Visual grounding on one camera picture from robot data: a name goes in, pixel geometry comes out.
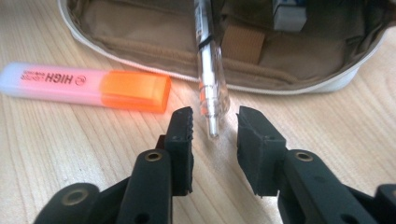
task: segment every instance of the clamp jaw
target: clamp jaw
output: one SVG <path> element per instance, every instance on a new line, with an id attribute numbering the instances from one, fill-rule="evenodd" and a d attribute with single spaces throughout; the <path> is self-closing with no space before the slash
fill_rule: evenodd
<path id="1" fill-rule="evenodd" d="M 132 175 L 99 192 L 93 184 L 61 189 L 41 210 L 41 223 L 172 223 L 172 196 L 192 192 L 192 109 L 175 111 L 155 149 L 142 152 Z"/>
<path id="2" fill-rule="evenodd" d="M 253 192 L 277 195 L 284 223 L 396 223 L 396 185 L 378 187 L 374 197 L 343 185 L 314 153 L 287 150 L 260 111 L 240 107 L 237 145 Z"/>

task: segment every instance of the highlighter cap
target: highlighter cap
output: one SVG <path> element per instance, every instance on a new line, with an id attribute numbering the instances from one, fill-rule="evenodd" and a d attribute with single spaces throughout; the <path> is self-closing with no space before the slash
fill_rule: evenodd
<path id="1" fill-rule="evenodd" d="M 171 79 L 142 72 L 112 71 L 104 76 L 99 91 L 104 106 L 164 112 Z"/>

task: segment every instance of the wooden table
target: wooden table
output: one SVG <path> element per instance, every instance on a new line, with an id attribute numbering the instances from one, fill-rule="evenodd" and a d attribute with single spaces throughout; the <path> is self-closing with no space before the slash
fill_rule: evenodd
<path id="1" fill-rule="evenodd" d="M 194 113 L 193 194 L 174 199 L 174 223 L 280 223 L 276 198 L 254 196 L 236 159 L 240 105 L 260 110 L 288 148 L 318 154 L 343 183 L 373 195 L 396 183 L 396 29 L 344 89 L 270 96 L 230 91 L 217 142 L 207 140 L 197 84 L 173 79 L 164 114 L 0 96 L 0 222 L 32 223 L 61 188 L 107 189 L 130 175 L 136 156 L 155 147 L 172 112 Z M 0 2 L 0 67 L 10 62 L 131 69 L 78 44 L 55 1 Z"/>

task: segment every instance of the beige pencil case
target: beige pencil case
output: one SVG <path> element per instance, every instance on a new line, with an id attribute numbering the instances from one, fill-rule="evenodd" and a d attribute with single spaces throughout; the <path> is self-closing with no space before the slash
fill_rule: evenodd
<path id="1" fill-rule="evenodd" d="M 139 69 L 198 81 L 192 0 L 58 3 L 82 44 Z M 395 4 L 386 0 L 306 0 L 301 30 L 277 30 L 275 3 L 212 0 L 230 89 L 271 94 L 339 90 L 396 21 Z"/>

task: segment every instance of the pen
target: pen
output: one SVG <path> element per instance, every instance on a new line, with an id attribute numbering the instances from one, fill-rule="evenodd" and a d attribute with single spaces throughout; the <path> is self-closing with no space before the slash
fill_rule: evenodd
<path id="1" fill-rule="evenodd" d="M 159 113 L 170 85 L 159 74 L 32 63 L 10 63 L 0 75 L 0 91 L 11 96 Z"/>
<path id="2" fill-rule="evenodd" d="M 210 0 L 194 0 L 198 46 L 198 74 L 201 114 L 206 117 L 210 138 L 219 136 L 219 121 L 230 107 L 221 53 L 214 38 Z"/>

